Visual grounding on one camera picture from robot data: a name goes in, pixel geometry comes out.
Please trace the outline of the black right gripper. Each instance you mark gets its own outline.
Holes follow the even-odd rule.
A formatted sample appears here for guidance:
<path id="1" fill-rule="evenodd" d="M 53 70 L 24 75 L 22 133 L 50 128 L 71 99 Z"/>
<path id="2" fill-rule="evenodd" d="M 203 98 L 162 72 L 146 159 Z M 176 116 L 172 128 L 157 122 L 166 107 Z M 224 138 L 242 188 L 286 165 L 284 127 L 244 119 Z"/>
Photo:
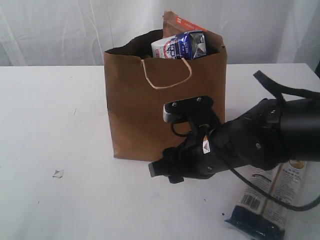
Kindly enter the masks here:
<path id="1" fill-rule="evenodd" d="M 178 146 L 163 150 L 159 161 L 148 164 L 152 178 L 165 176 L 172 184 L 185 178 L 206 180 L 234 167 L 235 154 L 225 129 L 190 135 Z"/>

